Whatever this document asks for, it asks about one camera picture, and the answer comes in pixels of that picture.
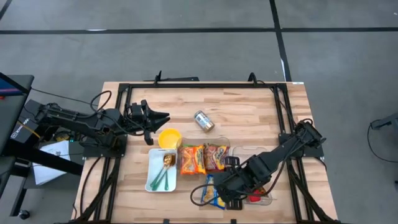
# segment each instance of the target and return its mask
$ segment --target computer screen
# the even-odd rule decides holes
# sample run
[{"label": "computer screen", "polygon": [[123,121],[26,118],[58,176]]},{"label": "computer screen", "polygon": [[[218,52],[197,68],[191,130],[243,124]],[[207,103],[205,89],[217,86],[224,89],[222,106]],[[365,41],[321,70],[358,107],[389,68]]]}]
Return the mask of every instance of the computer screen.
[{"label": "computer screen", "polygon": [[11,84],[10,78],[0,73],[0,96],[17,96],[24,93],[17,86]]}]

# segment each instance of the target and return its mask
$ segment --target white paper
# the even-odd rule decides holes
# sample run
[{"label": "white paper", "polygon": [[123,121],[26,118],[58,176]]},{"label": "white paper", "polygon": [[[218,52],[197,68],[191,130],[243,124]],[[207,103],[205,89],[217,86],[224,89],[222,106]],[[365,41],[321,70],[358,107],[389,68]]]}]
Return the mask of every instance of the white paper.
[{"label": "white paper", "polygon": [[[69,156],[69,141],[61,141],[53,144],[49,144],[46,146],[43,146],[41,151],[56,155],[56,156],[61,156],[61,158],[64,158],[66,160],[70,161],[70,156]],[[42,185],[47,183],[50,180],[53,180],[63,174],[66,174],[64,171],[48,168],[45,166],[42,166],[40,164],[33,163],[33,170],[35,173],[35,181],[36,185]]]}]

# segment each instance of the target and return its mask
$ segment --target blue snack bag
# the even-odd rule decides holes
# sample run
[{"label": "blue snack bag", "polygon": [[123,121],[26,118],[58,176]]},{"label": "blue snack bag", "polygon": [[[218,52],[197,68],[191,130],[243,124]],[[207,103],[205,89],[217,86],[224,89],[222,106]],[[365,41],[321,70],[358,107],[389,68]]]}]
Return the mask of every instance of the blue snack bag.
[{"label": "blue snack bag", "polygon": [[[214,184],[214,177],[211,174],[208,174],[206,176],[206,184]],[[214,197],[217,197],[217,190],[214,188],[214,186],[206,186],[203,189],[203,193],[201,195],[201,202],[208,202]],[[216,206],[220,209],[225,209],[225,203],[222,201],[220,197],[214,198],[212,202],[210,202],[210,205]]]}]

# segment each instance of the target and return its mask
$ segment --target black floor stripe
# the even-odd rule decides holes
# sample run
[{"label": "black floor stripe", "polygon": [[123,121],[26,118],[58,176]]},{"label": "black floor stripe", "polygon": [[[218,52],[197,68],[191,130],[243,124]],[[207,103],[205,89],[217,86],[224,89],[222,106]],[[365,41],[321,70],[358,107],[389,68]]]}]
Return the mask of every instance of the black floor stripe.
[{"label": "black floor stripe", "polygon": [[281,28],[282,32],[396,32],[398,27]]},{"label": "black floor stripe", "polygon": [[8,7],[10,6],[12,0],[7,0],[6,3],[3,5],[1,11],[0,11],[0,20],[2,19],[2,17],[5,15]]},{"label": "black floor stripe", "polygon": [[267,27],[215,27],[171,29],[0,30],[0,34],[189,34],[220,32],[275,32]]},{"label": "black floor stripe", "polygon": [[272,18],[274,20],[275,33],[278,41],[280,59],[282,60],[282,68],[284,70],[285,81],[291,82],[292,76],[290,75],[289,63],[287,62],[286,49],[285,49],[282,32],[280,29],[279,17],[276,9],[275,0],[269,0],[269,4],[271,5]]}]

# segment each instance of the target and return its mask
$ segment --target silver can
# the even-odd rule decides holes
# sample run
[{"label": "silver can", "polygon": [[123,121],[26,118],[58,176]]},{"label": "silver can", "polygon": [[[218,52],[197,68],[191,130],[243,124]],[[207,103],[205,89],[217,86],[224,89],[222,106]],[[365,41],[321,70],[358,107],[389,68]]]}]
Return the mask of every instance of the silver can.
[{"label": "silver can", "polygon": [[199,124],[202,130],[206,133],[211,131],[215,126],[203,111],[196,112],[193,118],[195,118],[196,123]]}]

